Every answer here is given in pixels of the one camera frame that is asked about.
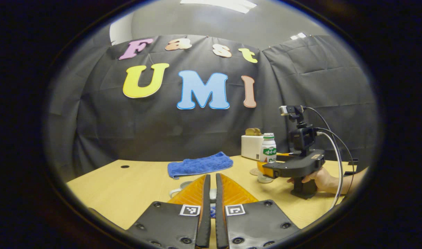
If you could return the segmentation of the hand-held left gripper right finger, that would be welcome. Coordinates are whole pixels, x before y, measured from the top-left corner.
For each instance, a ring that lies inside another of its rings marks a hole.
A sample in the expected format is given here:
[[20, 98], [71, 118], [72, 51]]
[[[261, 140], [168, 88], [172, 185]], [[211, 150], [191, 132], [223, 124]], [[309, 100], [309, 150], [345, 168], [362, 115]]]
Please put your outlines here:
[[258, 200], [230, 177], [216, 174], [218, 249], [263, 249], [300, 228], [273, 200]]

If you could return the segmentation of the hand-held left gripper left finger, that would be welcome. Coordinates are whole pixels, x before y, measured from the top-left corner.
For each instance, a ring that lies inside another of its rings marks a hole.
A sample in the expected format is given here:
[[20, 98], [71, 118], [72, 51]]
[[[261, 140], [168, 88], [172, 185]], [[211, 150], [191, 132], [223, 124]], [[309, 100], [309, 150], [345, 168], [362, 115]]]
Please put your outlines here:
[[162, 249], [209, 247], [210, 175], [188, 184], [168, 202], [154, 201], [127, 229], [133, 237]]

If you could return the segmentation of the white water bottle green label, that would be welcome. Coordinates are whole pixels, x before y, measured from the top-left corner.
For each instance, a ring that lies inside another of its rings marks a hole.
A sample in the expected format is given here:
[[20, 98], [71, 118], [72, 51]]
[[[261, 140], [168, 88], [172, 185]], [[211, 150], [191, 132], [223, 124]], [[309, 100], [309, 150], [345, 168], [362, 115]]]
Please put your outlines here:
[[[260, 162], [273, 163], [276, 162], [276, 142], [273, 133], [263, 134], [263, 143], [260, 149]], [[260, 183], [271, 183], [272, 178], [265, 177], [263, 174], [257, 173], [257, 181]]]

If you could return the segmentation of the white teacup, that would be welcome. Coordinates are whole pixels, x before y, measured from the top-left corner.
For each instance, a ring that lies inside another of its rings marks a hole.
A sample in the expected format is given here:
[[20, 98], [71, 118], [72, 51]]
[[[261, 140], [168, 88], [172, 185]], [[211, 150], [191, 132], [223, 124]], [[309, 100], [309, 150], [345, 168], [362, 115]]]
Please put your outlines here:
[[180, 184], [179, 188], [173, 189], [169, 192], [169, 197], [172, 199], [174, 197], [175, 194], [179, 193], [180, 191], [182, 191], [184, 188], [186, 188], [190, 183], [192, 183], [193, 181], [185, 181], [183, 183]]

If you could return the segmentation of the white toaster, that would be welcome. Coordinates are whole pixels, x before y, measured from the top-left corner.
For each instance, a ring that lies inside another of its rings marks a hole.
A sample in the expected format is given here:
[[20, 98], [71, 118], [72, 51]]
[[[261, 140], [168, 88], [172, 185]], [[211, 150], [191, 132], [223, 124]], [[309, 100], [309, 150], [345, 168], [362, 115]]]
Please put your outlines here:
[[253, 160], [259, 160], [263, 136], [241, 136], [241, 156]]

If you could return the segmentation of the blue towel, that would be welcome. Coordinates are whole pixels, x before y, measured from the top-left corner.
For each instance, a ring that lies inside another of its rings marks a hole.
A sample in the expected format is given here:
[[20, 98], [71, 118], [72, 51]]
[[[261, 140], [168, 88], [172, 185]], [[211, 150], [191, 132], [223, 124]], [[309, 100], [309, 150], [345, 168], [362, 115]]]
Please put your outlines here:
[[225, 170], [233, 165], [233, 160], [225, 153], [219, 152], [212, 156], [184, 159], [182, 162], [168, 163], [168, 175], [173, 179], [181, 176], [199, 175]]

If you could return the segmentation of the black backdrop cloth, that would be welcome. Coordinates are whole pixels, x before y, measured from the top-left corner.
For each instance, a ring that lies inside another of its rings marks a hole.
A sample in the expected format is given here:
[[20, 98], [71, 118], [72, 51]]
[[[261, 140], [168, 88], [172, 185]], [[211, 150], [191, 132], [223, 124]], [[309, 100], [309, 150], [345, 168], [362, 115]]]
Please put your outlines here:
[[383, 138], [371, 78], [331, 36], [268, 49], [204, 35], [137, 41], [143, 49], [124, 60], [128, 41], [84, 45], [52, 80], [44, 139], [63, 180], [118, 159], [238, 156], [247, 128], [274, 133], [287, 152], [295, 123], [278, 109], [287, 104], [314, 108], [306, 122], [324, 128], [323, 117], [361, 167]]

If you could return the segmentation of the large ceiling light panel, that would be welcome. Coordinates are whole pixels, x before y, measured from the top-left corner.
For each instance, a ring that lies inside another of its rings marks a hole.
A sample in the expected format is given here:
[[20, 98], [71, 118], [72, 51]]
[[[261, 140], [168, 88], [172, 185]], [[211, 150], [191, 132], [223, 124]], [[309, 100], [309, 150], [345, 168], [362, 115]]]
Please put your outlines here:
[[257, 4], [248, 0], [180, 0], [180, 4], [211, 5], [233, 10], [243, 14], [248, 13], [251, 9], [257, 6]]

